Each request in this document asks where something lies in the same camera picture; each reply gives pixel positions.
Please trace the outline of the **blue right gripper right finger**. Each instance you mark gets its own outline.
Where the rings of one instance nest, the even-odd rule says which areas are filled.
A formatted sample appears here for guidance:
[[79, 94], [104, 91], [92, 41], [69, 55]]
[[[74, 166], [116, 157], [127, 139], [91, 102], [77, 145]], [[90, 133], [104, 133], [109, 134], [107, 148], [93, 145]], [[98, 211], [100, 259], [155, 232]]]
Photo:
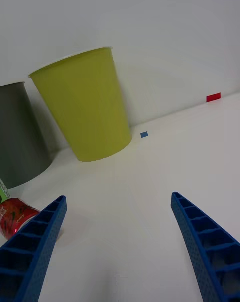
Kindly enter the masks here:
[[171, 208], [183, 235], [205, 302], [240, 301], [240, 244], [178, 192]]

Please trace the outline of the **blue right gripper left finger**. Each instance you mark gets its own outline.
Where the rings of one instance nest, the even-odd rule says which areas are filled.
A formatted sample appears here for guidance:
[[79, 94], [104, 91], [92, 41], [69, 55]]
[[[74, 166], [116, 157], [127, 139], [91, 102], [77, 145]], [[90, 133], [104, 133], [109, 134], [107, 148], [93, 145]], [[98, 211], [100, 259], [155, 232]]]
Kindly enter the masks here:
[[37, 302], [67, 213], [61, 195], [0, 248], [0, 300]]

